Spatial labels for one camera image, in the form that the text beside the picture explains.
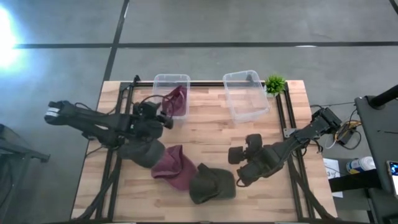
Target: wooden table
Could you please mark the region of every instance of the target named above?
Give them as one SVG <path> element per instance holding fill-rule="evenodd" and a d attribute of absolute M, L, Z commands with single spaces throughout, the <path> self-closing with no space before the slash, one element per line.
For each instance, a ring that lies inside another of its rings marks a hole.
<path fill-rule="evenodd" d="M 298 128 L 306 126 L 311 111 L 301 80 L 288 81 L 290 97 Z M 116 104 L 120 82 L 105 82 L 98 104 L 98 111 L 110 111 Z M 140 101 L 152 94 L 150 87 L 136 87 L 133 101 Z M 282 140 L 279 115 L 275 99 L 269 98 L 271 111 L 256 122 L 234 125 L 223 87 L 191 87 L 190 111 L 182 126 L 165 129 L 159 139 L 166 147 L 183 145 L 184 154 L 196 165 L 203 162 L 208 167 L 230 170 L 235 178 L 239 165 L 228 164 L 228 149 L 243 146 L 246 135 L 260 133 L 263 144 Z M 284 108 L 289 125 L 287 109 Z M 90 142 L 88 152 L 96 149 L 98 142 Z M 315 147 L 309 147 L 304 156 L 310 188 L 329 213 L 336 216 L 322 155 Z M 72 218 L 79 216 L 98 193 L 103 175 L 106 150 L 90 155 L 84 163 Z M 300 194 L 303 210 L 303 193 Z M 105 200 L 106 215 L 109 200 Z M 163 180 L 154 180 L 150 170 L 125 160 L 119 180 L 114 221 L 129 222 L 275 222 L 297 221 L 292 187 L 287 165 L 270 178 L 261 178 L 246 188 L 236 189 L 233 200 L 210 200 L 195 205 L 188 192 L 179 192 Z"/>

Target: green artificial plant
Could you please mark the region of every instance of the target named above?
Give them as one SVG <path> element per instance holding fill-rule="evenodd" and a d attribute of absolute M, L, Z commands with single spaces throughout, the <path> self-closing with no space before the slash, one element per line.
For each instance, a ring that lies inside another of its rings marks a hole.
<path fill-rule="evenodd" d="M 266 80 L 267 93 L 273 96 L 285 90 L 285 79 L 278 73 L 273 73 Z"/>

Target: white paper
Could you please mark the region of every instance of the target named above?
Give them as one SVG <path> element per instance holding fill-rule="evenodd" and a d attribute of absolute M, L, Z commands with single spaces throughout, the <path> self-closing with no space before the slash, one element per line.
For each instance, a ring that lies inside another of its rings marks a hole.
<path fill-rule="evenodd" d="M 340 177 L 340 170 L 338 168 L 338 161 L 335 159 L 323 159 L 323 164 L 325 165 L 326 174 L 328 175 L 328 179 Z M 333 192 L 332 195 L 334 197 L 343 197 L 342 192 Z"/>

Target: maroon fabric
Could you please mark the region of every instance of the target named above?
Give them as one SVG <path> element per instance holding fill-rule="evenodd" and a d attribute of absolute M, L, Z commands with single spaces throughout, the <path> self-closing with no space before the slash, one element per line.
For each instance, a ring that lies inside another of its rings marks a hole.
<path fill-rule="evenodd" d="M 162 100 L 162 109 L 168 116 L 184 116 L 187 110 L 187 88 L 178 86 Z"/>
<path fill-rule="evenodd" d="M 150 170 L 153 178 L 165 179 L 178 190 L 189 190 L 189 181 L 197 173 L 193 162 L 182 153 L 182 146 L 166 149 L 163 158 Z"/>

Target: transparent storage container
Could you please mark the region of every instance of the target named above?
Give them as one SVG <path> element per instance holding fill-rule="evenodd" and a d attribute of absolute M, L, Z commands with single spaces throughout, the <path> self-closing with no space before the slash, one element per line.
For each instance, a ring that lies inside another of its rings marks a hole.
<path fill-rule="evenodd" d="M 168 95 L 178 86 L 183 86 L 187 89 L 186 109 L 184 115 L 173 115 L 173 119 L 186 119 L 189 114 L 189 92 L 190 92 L 190 77 L 184 74 L 158 74 L 154 79 L 154 87 L 152 92 L 154 95 Z M 161 102 L 161 98 L 154 98 L 156 102 Z"/>
<path fill-rule="evenodd" d="M 223 77 L 229 111 L 235 123 L 255 121 L 268 113 L 267 93 L 253 70 L 235 72 Z"/>

